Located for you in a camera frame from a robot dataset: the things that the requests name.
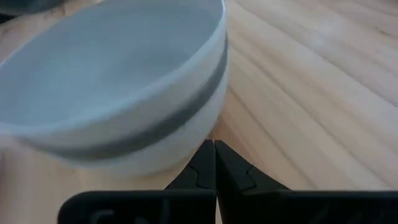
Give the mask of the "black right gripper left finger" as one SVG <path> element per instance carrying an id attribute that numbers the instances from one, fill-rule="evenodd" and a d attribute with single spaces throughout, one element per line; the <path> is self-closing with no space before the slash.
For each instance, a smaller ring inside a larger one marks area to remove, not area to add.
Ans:
<path id="1" fill-rule="evenodd" d="M 215 168 L 206 140 L 165 189 L 82 192 L 63 203 L 57 224 L 215 224 Z"/>

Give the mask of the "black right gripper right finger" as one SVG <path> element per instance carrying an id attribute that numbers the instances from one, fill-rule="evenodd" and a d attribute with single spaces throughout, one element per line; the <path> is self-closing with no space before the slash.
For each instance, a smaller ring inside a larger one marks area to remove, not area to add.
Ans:
<path id="1" fill-rule="evenodd" d="M 398 224 L 398 190 L 292 190 L 214 144 L 223 224 Z"/>

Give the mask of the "white bowl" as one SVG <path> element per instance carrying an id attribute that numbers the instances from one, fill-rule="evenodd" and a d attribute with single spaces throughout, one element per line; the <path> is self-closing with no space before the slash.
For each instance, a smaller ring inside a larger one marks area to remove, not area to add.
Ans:
<path id="1" fill-rule="evenodd" d="M 0 135 L 62 157 L 115 157 L 166 137 L 226 65 L 224 0 L 107 0 L 0 63 Z"/>
<path id="2" fill-rule="evenodd" d="M 74 166 L 142 176 L 168 169 L 206 138 L 220 114 L 228 85 L 228 40 L 214 59 L 184 80 L 164 81 L 158 91 L 116 108 L 95 125 L 110 139 L 89 146 L 54 147 L 49 152 Z"/>

